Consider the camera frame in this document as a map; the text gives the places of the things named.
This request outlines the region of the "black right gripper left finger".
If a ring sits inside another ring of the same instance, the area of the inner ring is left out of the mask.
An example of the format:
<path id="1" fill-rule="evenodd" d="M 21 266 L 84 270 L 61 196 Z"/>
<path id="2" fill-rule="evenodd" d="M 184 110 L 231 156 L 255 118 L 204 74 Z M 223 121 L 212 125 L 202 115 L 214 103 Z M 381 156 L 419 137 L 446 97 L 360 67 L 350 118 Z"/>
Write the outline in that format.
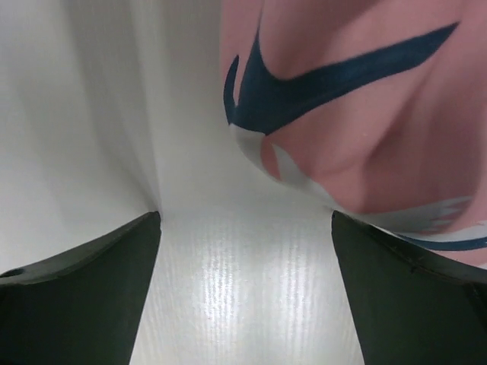
<path id="1" fill-rule="evenodd" d="M 161 240 L 149 212 L 1 275 L 3 364 L 128 364 Z"/>

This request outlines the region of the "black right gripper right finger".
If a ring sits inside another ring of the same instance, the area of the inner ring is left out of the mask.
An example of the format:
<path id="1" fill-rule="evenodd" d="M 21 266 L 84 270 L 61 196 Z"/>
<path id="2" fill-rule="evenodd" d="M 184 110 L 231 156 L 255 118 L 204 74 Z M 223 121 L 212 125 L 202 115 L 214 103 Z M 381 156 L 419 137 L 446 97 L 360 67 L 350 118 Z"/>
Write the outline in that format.
<path id="1" fill-rule="evenodd" d="M 366 364 L 484 364 L 486 272 L 337 211 L 332 239 Z"/>

